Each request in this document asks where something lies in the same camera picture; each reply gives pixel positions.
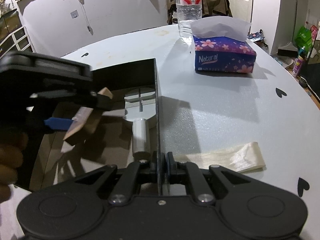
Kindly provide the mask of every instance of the black heart sticker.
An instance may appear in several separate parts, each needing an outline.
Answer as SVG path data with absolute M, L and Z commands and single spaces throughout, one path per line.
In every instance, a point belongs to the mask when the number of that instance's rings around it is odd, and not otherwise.
M 299 178 L 298 180 L 298 196 L 302 197 L 304 190 L 309 190 L 310 185 L 308 182 L 306 182 L 304 179 Z
M 282 96 L 287 96 L 287 93 L 286 92 L 283 92 L 281 89 L 279 88 L 276 88 L 276 93 L 278 95 L 278 97 L 282 98 Z

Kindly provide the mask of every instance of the wooden block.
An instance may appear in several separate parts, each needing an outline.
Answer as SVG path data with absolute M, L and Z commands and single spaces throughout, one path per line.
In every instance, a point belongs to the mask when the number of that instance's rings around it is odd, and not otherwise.
M 104 95 L 112 99 L 113 95 L 108 88 L 99 91 L 100 95 Z M 104 110 L 81 107 L 74 116 L 74 120 L 63 138 L 70 145 L 76 145 L 86 140 L 92 135 L 102 117 Z

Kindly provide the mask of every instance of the white table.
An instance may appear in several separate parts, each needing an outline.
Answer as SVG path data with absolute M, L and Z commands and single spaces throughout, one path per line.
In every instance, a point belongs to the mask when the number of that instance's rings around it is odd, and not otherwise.
M 250 45 L 257 52 L 252 76 L 196 73 L 193 45 L 179 39 L 177 25 L 112 37 L 64 58 L 87 63 L 93 70 L 156 58 L 161 151 L 199 153 L 257 141 L 266 169 L 249 175 L 295 194 L 299 177 L 308 181 L 310 190 L 302 198 L 309 217 L 301 237 L 316 240 L 320 111 L 284 68 Z M 288 96 L 279 98 L 276 88 Z

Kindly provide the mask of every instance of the white cabinet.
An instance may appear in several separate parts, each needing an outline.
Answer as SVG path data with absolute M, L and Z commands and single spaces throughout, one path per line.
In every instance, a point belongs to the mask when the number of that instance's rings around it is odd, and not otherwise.
M 229 2 L 234 18 L 251 22 L 252 0 L 229 0 Z

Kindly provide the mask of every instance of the spray can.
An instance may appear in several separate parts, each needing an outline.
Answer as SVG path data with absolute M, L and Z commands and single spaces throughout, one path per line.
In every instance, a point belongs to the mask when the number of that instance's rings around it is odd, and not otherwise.
M 296 78 L 298 76 L 299 71 L 300 71 L 301 67 L 303 66 L 303 63 L 304 63 L 306 57 L 307 57 L 306 47 L 303 46 L 299 51 L 299 56 L 298 56 L 297 60 L 295 61 L 295 64 L 293 67 L 293 71 L 292 71 L 293 77 Z

